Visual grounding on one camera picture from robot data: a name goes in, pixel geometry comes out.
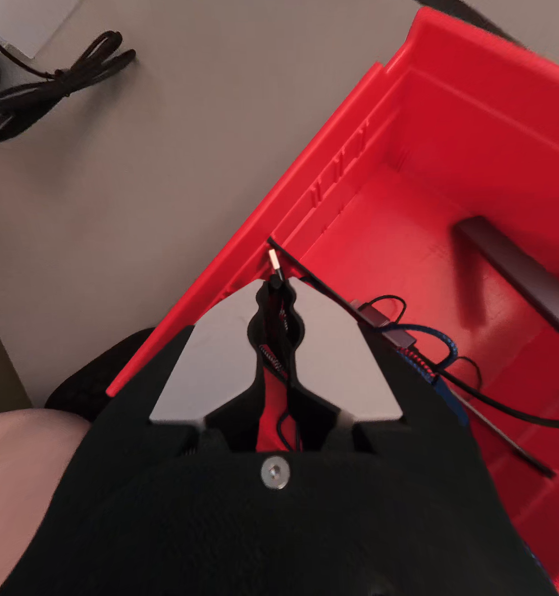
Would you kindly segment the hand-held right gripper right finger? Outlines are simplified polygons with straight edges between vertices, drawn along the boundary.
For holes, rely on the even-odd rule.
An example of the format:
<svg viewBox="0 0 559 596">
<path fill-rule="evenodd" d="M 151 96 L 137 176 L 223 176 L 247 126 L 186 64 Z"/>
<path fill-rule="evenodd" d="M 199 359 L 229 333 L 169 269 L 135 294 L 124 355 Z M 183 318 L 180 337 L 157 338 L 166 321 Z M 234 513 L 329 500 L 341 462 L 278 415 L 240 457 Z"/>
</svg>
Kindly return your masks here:
<svg viewBox="0 0 559 596">
<path fill-rule="evenodd" d="M 293 309 L 304 335 L 294 353 L 298 386 L 336 414 L 338 427 L 392 422 L 403 411 L 355 318 L 298 278 L 290 278 Z"/>
</svg>

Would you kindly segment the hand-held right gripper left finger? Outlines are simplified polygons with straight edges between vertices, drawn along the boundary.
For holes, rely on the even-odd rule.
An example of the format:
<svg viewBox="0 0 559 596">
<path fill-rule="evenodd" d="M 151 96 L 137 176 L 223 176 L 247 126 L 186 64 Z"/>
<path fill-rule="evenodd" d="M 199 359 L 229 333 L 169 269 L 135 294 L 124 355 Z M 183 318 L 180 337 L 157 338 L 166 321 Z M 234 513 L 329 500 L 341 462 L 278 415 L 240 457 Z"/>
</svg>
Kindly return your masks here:
<svg viewBox="0 0 559 596">
<path fill-rule="evenodd" d="M 152 410 L 154 424 L 252 428 L 265 407 L 261 353 L 251 340 L 259 313 L 256 279 L 195 324 Z"/>
</svg>

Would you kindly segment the red plastic bin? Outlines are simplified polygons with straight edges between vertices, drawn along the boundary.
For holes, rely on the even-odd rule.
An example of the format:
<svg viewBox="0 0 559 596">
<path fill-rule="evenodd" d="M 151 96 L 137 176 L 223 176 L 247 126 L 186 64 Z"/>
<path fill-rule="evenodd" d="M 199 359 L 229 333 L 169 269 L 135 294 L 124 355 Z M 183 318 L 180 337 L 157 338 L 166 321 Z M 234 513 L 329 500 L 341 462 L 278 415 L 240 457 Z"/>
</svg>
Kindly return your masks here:
<svg viewBox="0 0 559 596">
<path fill-rule="evenodd" d="M 462 236 L 482 216 L 559 274 L 559 66 L 436 11 L 374 66 L 129 364 L 263 272 L 266 236 L 344 297 L 382 291 L 474 356 L 507 406 L 559 417 L 559 334 Z M 420 430 L 371 431 L 362 452 L 289 455 L 265 488 L 256 455 L 189 455 L 131 489 L 147 561 L 130 595 L 537 595 L 559 588 L 559 430 L 484 413 L 552 466 L 546 479 L 446 406 L 373 335 Z"/>
</svg>

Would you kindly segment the usb hub with thick cable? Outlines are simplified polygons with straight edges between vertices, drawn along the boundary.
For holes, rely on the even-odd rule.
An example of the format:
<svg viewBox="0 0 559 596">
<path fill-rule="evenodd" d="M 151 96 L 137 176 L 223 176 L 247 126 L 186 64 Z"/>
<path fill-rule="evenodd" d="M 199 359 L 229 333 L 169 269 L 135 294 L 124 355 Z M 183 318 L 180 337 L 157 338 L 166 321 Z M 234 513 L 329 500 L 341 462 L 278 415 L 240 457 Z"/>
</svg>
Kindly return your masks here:
<svg viewBox="0 0 559 596">
<path fill-rule="evenodd" d="M 469 242 L 479 254 L 515 289 L 525 301 L 537 311 L 546 322 L 559 333 L 559 279 L 547 271 L 543 265 L 529 256 L 507 235 L 503 234 L 483 216 L 475 216 L 459 221 L 454 226 L 454 234 Z M 437 338 L 448 348 L 448 355 L 439 363 L 433 363 L 423 354 L 431 370 L 444 377 L 457 388 L 471 395 L 483 404 L 510 417 L 536 426 L 559 430 L 559 419 L 544 418 L 522 412 L 488 397 L 474 389 L 458 377 L 448 372 L 448 368 L 458 359 L 459 353 L 453 340 L 434 328 L 405 324 L 399 321 L 379 326 L 387 327 L 386 332 L 372 330 L 375 334 L 396 331 L 420 332 Z"/>
</svg>

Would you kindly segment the person's right forearm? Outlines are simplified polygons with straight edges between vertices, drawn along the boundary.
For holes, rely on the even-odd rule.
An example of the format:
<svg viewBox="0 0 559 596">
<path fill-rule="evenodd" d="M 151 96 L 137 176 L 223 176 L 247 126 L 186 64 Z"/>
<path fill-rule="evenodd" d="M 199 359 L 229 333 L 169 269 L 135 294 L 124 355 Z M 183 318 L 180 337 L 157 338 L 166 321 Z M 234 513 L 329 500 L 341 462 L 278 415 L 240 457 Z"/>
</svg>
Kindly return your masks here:
<svg viewBox="0 0 559 596">
<path fill-rule="evenodd" d="M 85 419 L 51 409 L 0 413 L 0 585 L 37 533 L 89 428 Z"/>
</svg>

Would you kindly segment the black bin divider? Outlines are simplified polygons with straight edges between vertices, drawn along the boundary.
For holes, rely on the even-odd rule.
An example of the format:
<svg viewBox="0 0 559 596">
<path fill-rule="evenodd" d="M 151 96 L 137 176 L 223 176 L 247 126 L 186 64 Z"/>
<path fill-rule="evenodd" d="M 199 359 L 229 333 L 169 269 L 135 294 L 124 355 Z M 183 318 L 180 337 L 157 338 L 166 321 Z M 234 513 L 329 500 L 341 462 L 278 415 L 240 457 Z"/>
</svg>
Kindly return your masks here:
<svg viewBox="0 0 559 596">
<path fill-rule="evenodd" d="M 317 276 L 315 276 L 310 270 L 308 270 L 304 265 L 302 265 L 295 257 L 293 257 L 286 249 L 280 246 L 272 237 L 267 239 L 267 243 L 270 246 L 270 251 L 280 251 L 284 257 L 286 257 L 291 264 L 293 264 L 299 271 L 305 273 L 305 276 L 310 277 L 313 280 L 313 286 L 318 287 L 321 289 L 324 295 L 327 295 L 336 303 L 338 303 L 341 307 L 343 307 L 346 311 L 350 313 L 350 315 L 357 319 L 357 321 L 362 321 L 364 324 L 369 325 L 372 330 L 378 332 L 386 332 L 387 327 L 373 327 L 372 323 L 368 318 L 363 316 L 362 312 L 356 308 L 354 308 L 349 302 L 343 299 L 339 294 L 328 287 L 324 282 L 322 282 Z M 484 416 L 479 410 L 477 410 L 470 402 L 460 396 L 456 391 L 453 390 L 447 383 L 448 391 L 453 397 L 463 406 L 465 409 L 472 413 L 478 420 L 482 422 L 486 427 L 488 427 L 492 432 L 494 432 L 500 439 L 502 439 L 507 445 L 514 451 L 514 453 L 520 457 L 523 461 L 528 463 L 530 466 L 535 468 L 539 473 L 544 475 L 545 477 L 552 479 L 556 476 L 555 471 L 546 465 L 544 462 L 539 460 L 537 457 L 530 454 L 527 450 L 523 449 L 520 445 L 518 445 L 514 440 L 512 440 L 509 436 L 507 436 L 501 429 L 499 429 L 492 421 Z"/>
</svg>

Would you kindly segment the white stand base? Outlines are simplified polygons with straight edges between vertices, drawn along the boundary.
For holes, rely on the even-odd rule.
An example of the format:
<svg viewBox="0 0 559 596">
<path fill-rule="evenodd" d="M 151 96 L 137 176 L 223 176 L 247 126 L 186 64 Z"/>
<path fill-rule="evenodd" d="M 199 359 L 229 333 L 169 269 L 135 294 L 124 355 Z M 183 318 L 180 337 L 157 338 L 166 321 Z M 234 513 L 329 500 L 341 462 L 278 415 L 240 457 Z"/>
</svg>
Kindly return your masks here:
<svg viewBox="0 0 559 596">
<path fill-rule="evenodd" d="M 34 58 L 80 1 L 0 1 L 0 43 Z"/>
</svg>

